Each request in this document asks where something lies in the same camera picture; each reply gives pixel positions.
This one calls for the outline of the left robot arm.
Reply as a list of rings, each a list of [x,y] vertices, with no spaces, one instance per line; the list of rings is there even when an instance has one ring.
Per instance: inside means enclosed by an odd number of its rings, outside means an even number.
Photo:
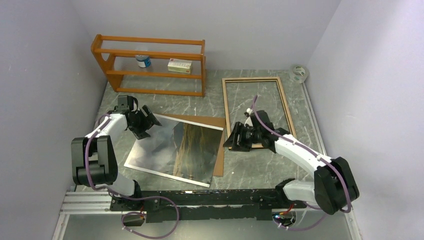
[[[71,141],[73,182],[94,191],[107,190],[123,198],[130,210],[139,209],[143,203],[140,185],[119,173],[114,143],[124,131],[131,131],[137,140],[149,138],[147,131],[160,125],[147,105],[139,107],[135,97],[119,96],[113,110],[99,119],[91,133]]]

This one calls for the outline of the landscape photo print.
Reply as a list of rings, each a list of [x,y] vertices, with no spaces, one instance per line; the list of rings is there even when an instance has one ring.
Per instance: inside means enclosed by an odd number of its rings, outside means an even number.
[[[210,187],[223,127],[156,114],[147,138],[136,140],[124,166],[202,187]]]

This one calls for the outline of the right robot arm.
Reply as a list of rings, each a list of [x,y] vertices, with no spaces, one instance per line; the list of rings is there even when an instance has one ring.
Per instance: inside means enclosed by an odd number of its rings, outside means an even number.
[[[315,203],[329,215],[349,213],[359,189],[348,161],[320,154],[297,140],[289,131],[274,128],[264,110],[248,109],[245,123],[236,122],[224,142],[232,151],[249,152],[254,144],[286,157],[313,177],[312,181],[287,179],[277,185],[275,202],[282,208],[293,201]]]

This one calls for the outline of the brown backing board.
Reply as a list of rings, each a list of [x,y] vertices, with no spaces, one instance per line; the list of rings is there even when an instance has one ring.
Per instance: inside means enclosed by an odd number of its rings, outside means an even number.
[[[172,172],[188,174],[192,178],[204,177],[212,172],[213,176],[222,177],[224,174],[224,150],[222,130],[212,127],[223,128],[226,126],[225,119],[219,117],[156,114],[157,117],[171,117],[184,120],[177,130],[172,133],[182,134],[178,138],[176,148],[176,164]]]

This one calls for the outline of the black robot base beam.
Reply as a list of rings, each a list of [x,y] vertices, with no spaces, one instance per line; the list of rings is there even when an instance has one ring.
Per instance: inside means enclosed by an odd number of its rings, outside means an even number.
[[[141,190],[138,200],[113,196],[112,212],[143,212],[147,223],[223,219],[267,221],[280,212],[305,209],[281,189]]]

